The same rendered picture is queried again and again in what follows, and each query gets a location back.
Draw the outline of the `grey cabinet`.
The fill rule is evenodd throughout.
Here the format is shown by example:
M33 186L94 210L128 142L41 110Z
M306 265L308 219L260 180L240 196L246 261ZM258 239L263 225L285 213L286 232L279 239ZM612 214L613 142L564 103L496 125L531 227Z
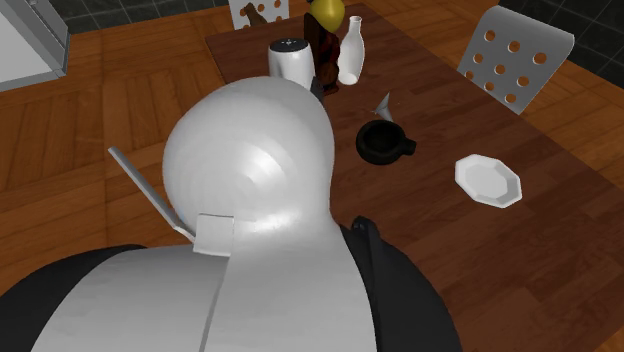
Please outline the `grey cabinet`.
M0 92L65 76L70 38L49 0L0 0Z

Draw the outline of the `black cup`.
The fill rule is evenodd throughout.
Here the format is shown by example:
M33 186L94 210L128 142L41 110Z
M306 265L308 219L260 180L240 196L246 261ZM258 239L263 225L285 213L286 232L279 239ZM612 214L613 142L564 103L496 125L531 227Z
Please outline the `black cup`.
M374 165L388 165L401 156L413 155L417 142L409 139L396 123L371 120L356 136L356 150L360 157Z

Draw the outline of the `white octagonal plate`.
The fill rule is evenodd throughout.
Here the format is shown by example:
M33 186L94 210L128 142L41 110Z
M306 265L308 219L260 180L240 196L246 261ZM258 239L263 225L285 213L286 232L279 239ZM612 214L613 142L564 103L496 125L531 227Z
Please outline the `white octagonal plate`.
M495 158L472 154L458 160L455 182L481 204L503 209L522 199L520 177Z

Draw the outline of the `grey flat bar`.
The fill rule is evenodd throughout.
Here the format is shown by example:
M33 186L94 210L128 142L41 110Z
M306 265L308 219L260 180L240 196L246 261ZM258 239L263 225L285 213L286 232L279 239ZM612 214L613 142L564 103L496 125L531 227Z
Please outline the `grey flat bar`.
M109 154L136 184L140 191L155 207L165 221L178 233L187 238L191 243L195 241L195 235L178 218L175 211L170 208L164 199L155 191L143 175L134 167L128 158L115 146L108 149Z

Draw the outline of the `white vase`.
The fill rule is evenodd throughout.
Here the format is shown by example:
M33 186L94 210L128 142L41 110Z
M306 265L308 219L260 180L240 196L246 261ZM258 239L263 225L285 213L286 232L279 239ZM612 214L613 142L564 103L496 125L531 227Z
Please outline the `white vase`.
M343 85L354 85L358 82L365 60L365 46L361 35L360 16L349 18L348 31L340 46L337 60L339 67L338 81Z

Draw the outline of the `brown wooden table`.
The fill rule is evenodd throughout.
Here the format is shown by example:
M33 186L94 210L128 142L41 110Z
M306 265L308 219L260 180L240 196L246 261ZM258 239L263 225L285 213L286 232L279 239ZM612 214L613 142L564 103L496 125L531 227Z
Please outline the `brown wooden table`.
M515 114L404 33L444 2L350 1L363 19L359 82L327 97L336 141L332 211L372 219L429 278L466 352L593 352L624 328L624 95L607 99L555 76L550 104ZM360 128L393 122L417 142L388 165L363 160ZM497 208L455 182L479 154L521 180Z

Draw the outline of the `white chair with round holes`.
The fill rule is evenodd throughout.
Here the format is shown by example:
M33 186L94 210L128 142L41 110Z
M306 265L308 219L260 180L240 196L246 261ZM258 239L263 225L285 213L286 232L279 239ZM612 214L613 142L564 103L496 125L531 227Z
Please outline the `white chair with round holes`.
M571 53L573 34L501 6L481 17L457 71L521 114Z
M235 30L289 17L288 0L228 0Z

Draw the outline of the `grey cone-shaped object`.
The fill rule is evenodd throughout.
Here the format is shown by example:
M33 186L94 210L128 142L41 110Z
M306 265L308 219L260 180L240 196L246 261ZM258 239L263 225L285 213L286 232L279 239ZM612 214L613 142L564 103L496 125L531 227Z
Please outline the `grey cone-shaped object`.
M375 108L374 113L386 121L393 122L392 114L389 109L389 97L390 93L387 93Z

